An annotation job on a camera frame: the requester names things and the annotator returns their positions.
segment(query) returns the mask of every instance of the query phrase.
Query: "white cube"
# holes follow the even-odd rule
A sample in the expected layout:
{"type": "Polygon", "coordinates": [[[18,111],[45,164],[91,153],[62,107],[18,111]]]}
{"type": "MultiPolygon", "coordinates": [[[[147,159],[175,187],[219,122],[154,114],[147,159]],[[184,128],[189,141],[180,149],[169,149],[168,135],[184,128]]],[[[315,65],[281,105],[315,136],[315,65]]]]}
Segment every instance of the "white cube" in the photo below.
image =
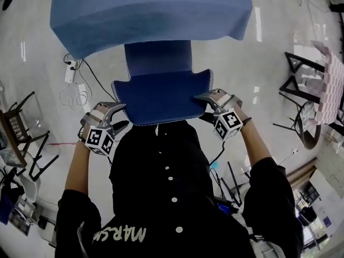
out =
{"type": "Polygon", "coordinates": [[[242,128],[242,122],[235,113],[234,108],[219,115],[216,121],[214,133],[223,141],[235,136],[242,128]]]}
{"type": "Polygon", "coordinates": [[[114,140],[104,129],[91,127],[85,145],[94,153],[109,157],[114,140]]]}

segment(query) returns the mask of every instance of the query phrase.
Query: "person's left hand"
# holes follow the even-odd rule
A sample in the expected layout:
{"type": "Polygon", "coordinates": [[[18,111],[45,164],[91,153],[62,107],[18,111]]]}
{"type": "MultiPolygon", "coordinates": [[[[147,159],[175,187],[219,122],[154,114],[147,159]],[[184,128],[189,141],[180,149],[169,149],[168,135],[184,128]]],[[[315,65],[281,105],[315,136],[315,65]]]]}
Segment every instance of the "person's left hand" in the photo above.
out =
{"type": "MultiPolygon", "coordinates": [[[[99,111],[99,112],[101,112],[103,114],[106,114],[108,112],[109,108],[104,106],[104,105],[98,104],[98,106],[94,110],[97,110],[97,111],[99,111]]],[[[102,121],[102,119],[98,119],[98,118],[96,118],[95,116],[93,116],[91,114],[90,114],[90,117],[95,119],[96,121],[102,121]]],[[[81,135],[81,137],[84,140],[87,139],[87,136],[88,136],[88,133],[90,131],[90,128],[91,128],[90,125],[88,123],[85,123],[84,130],[83,130],[82,135],[81,135]]]]}

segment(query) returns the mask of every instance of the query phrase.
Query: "white cable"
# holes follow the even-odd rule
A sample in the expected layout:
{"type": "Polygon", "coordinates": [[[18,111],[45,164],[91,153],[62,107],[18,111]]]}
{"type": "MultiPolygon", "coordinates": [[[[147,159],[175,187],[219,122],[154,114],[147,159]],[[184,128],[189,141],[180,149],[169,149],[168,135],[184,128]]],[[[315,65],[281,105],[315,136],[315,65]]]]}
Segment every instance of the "white cable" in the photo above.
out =
{"type": "Polygon", "coordinates": [[[86,80],[83,78],[83,76],[81,75],[81,72],[80,72],[80,64],[82,64],[82,61],[81,61],[81,60],[78,61],[78,72],[79,72],[80,77],[82,78],[82,80],[85,82],[85,84],[87,85],[87,87],[88,87],[89,90],[90,90],[90,93],[91,93],[90,98],[88,97],[87,91],[80,91],[80,93],[78,94],[78,93],[77,93],[77,90],[76,90],[76,88],[75,88],[75,92],[76,92],[75,103],[76,103],[80,108],[79,108],[78,110],[74,110],[74,109],[72,108],[72,104],[73,104],[73,102],[74,102],[73,98],[70,97],[70,96],[67,97],[67,104],[64,104],[64,103],[62,102],[61,96],[60,96],[61,92],[62,92],[63,90],[65,90],[65,89],[67,89],[67,88],[69,87],[70,83],[68,83],[68,85],[67,85],[66,87],[62,88],[62,89],[59,91],[59,93],[58,93],[58,97],[59,97],[59,101],[60,101],[61,105],[64,106],[64,107],[69,107],[73,112],[78,112],[78,111],[81,110],[86,104],[88,104],[88,103],[91,101],[91,99],[92,99],[92,94],[93,94],[90,85],[87,83],[87,81],[86,81],[86,80]],[[84,102],[84,103],[80,102],[81,97],[84,97],[84,98],[85,98],[85,102],[84,102]]]}

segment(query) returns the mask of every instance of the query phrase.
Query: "person's right arm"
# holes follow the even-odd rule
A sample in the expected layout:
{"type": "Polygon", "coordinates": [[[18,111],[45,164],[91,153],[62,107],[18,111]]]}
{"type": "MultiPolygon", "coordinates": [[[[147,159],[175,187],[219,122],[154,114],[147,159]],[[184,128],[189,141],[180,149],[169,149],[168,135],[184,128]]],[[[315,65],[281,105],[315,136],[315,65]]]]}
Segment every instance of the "person's right arm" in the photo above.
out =
{"type": "MultiPolygon", "coordinates": [[[[247,115],[234,108],[241,120],[247,115]]],[[[303,249],[303,229],[295,216],[292,189],[285,168],[278,166],[250,120],[241,134],[251,162],[250,189],[242,216],[255,235],[282,248],[285,257],[299,258],[303,249]]]]}

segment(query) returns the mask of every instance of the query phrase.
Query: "black shirt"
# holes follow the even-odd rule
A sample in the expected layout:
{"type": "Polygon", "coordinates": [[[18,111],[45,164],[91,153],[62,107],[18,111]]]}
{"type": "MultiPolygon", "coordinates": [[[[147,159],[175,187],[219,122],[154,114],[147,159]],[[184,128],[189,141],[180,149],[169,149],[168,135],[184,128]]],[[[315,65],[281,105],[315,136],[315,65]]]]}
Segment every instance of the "black shirt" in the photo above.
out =
{"type": "MultiPolygon", "coordinates": [[[[121,254],[224,252],[255,257],[245,227],[214,204],[209,163],[186,121],[134,126],[118,145],[110,180],[115,217],[101,217],[85,194],[66,190],[59,201],[56,257],[82,257],[77,230],[89,257],[121,254]]],[[[255,235],[300,257],[302,227],[285,173],[272,158],[251,171],[243,217],[255,235]]]]}

